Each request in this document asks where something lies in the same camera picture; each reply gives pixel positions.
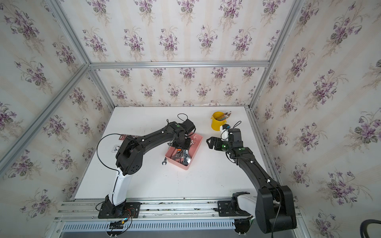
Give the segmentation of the yellow pencil cup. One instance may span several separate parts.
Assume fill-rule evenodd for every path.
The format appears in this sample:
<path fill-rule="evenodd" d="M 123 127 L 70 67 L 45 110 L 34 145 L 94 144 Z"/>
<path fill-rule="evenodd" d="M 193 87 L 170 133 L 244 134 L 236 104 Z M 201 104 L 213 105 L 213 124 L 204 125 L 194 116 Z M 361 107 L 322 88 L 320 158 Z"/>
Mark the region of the yellow pencil cup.
<path fill-rule="evenodd" d="M 226 124 L 226 120 L 224 121 L 219 121 L 218 119 L 222 116 L 224 116 L 225 113 L 223 112 L 215 112 L 213 113 L 212 117 L 211 117 L 211 128 L 214 130 L 214 131 L 220 131 L 222 126 Z"/>

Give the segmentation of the colored pencils bunch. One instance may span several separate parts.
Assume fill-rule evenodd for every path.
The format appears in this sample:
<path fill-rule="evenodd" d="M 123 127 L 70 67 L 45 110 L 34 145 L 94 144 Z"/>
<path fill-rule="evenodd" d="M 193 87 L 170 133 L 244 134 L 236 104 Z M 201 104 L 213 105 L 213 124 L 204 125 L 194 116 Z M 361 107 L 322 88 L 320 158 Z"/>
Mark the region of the colored pencils bunch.
<path fill-rule="evenodd" d="M 229 111 L 227 113 L 224 113 L 223 115 L 221 115 L 220 117 L 217 118 L 218 121 L 224 121 L 226 119 L 228 119 L 230 116 L 231 116 L 232 112 Z"/>

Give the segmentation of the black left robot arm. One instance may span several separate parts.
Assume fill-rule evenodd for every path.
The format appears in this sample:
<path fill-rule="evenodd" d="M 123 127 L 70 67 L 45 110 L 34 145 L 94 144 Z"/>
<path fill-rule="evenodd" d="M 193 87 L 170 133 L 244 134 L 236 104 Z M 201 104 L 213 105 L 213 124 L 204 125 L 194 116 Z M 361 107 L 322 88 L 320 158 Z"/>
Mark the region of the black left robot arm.
<path fill-rule="evenodd" d="M 115 183 L 105 197 L 105 203 L 114 208 L 126 202 L 132 176 L 141 169 L 145 153 L 167 142 L 176 149 L 189 150 L 190 136 L 194 132 L 194 123 L 187 119 L 182 123 L 168 122 L 163 128 L 144 136 L 126 137 L 116 155 Z"/>

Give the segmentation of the pink plastic storage box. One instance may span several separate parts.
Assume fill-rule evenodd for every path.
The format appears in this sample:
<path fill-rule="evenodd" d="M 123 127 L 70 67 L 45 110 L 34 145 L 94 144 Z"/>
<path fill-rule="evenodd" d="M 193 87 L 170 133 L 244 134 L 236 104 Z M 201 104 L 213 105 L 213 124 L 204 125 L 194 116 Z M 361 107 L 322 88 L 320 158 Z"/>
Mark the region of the pink plastic storage box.
<path fill-rule="evenodd" d="M 172 160 L 172 156 L 175 154 L 175 151 L 176 151 L 176 148 L 174 147 L 170 147 L 165 155 L 165 159 L 167 160 L 167 164 L 172 164 L 174 166 L 177 166 L 183 170 L 188 170 L 192 164 L 192 161 L 194 160 L 195 158 L 195 155 L 200 147 L 200 143 L 202 142 L 202 139 L 203 139 L 203 136 L 201 136 L 200 134 L 194 134 L 192 135 L 191 137 L 191 146 L 190 146 L 190 149 L 188 150 L 189 152 L 189 156 L 191 158 L 190 160 L 190 163 L 188 166 L 184 166 L 182 165 L 181 163 L 178 163 L 174 160 Z"/>

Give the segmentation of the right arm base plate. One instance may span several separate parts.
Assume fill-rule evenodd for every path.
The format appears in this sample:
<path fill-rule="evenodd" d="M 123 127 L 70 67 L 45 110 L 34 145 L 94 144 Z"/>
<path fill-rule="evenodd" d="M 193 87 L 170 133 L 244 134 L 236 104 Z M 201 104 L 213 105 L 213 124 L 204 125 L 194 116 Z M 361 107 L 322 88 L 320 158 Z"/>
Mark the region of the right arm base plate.
<path fill-rule="evenodd" d="M 219 217 L 250 217 L 251 215 L 241 210 L 232 200 L 219 200 L 217 201 L 217 208 L 215 211 Z"/>

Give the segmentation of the large combination wrench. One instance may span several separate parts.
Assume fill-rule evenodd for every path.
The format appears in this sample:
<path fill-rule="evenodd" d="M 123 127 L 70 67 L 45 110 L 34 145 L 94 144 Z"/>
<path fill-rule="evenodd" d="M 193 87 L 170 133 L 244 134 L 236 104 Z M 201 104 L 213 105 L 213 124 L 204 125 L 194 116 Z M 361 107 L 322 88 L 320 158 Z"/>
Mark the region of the large combination wrench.
<path fill-rule="evenodd" d="M 184 166 L 188 166 L 190 163 L 190 160 L 191 160 L 191 158 L 189 156 L 189 152 L 188 152 L 188 150 L 183 149 L 182 153 L 183 153 L 183 156 L 181 159 L 181 164 Z"/>

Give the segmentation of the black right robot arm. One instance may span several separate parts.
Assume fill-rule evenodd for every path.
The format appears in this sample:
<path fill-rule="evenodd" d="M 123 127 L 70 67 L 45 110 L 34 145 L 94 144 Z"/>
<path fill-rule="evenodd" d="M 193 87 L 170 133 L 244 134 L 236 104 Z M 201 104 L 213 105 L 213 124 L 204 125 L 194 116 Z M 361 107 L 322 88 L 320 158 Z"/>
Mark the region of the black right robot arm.
<path fill-rule="evenodd" d="M 256 220 L 264 234 L 295 229 L 297 219 L 291 189 L 274 180 L 258 163 L 252 150 L 244 146 L 239 129 L 228 129 L 226 132 L 226 136 L 211 137 L 206 143 L 210 149 L 224 152 L 230 161 L 241 168 L 257 194 L 233 193 L 229 201 L 218 202 L 218 215 L 235 216 L 237 233 L 247 232 L 251 219 Z"/>

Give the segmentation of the small circuit board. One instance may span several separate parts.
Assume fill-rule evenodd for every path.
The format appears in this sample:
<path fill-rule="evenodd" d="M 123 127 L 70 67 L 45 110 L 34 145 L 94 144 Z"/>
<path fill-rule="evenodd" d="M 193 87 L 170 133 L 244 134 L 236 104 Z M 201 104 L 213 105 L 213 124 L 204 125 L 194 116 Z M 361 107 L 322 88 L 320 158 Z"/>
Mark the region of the small circuit board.
<path fill-rule="evenodd" d="M 123 229 L 125 226 L 124 221 L 117 221 L 117 222 L 111 222 L 109 225 L 110 230 L 120 230 Z"/>

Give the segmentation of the white blue sticker card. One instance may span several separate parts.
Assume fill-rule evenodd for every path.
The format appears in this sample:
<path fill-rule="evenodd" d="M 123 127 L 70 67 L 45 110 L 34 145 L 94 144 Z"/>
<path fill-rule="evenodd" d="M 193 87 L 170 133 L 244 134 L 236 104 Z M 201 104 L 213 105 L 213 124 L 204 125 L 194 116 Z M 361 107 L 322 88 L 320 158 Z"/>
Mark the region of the white blue sticker card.
<path fill-rule="evenodd" d="M 113 147 L 113 149 L 112 149 L 112 152 L 113 152 L 113 153 L 117 153 L 117 152 L 119 151 L 119 149 L 120 149 L 120 146 L 119 146 L 119 145 L 115 145 L 115 146 Z"/>

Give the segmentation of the red card package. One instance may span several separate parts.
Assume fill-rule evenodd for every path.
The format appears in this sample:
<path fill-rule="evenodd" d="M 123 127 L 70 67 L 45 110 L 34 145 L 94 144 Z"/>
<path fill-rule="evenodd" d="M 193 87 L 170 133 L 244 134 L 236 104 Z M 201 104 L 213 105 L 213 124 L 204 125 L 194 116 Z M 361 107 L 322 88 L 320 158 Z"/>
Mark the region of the red card package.
<path fill-rule="evenodd" d="M 128 134 L 121 134 L 119 136 L 119 140 L 120 141 L 124 141 L 125 139 L 129 139 L 129 140 L 134 140 L 136 137 L 133 136 L 133 135 L 128 135 Z"/>

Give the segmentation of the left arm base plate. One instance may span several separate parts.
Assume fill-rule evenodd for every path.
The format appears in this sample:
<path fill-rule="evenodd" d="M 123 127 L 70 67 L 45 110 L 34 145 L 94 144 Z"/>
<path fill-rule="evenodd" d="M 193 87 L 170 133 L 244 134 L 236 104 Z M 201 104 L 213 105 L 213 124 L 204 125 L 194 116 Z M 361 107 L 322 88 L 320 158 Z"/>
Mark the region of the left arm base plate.
<path fill-rule="evenodd" d="M 140 202 L 123 202 L 114 206 L 111 202 L 103 202 L 99 208 L 98 219 L 137 218 L 140 212 Z"/>

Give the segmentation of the aluminium rail frame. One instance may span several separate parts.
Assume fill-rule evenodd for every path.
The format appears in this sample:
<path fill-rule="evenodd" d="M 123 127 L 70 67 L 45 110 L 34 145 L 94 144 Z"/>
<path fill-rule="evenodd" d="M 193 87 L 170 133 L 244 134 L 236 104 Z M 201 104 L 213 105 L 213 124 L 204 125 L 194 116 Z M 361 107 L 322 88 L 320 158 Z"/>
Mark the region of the aluminium rail frame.
<path fill-rule="evenodd" d="M 228 231 L 236 238 L 266 236 L 255 219 L 250 221 L 247 232 L 237 233 L 236 217 L 219 217 L 215 211 L 219 200 L 223 198 L 132 199 L 128 202 L 141 203 L 139 216 L 122 219 L 98 219 L 99 199 L 63 202 L 45 236 L 62 238 L 69 233 L 100 233 L 107 238 L 121 238 L 133 232 L 171 231 Z M 110 230 L 110 223 L 117 221 L 124 221 L 124 228 Z"/>

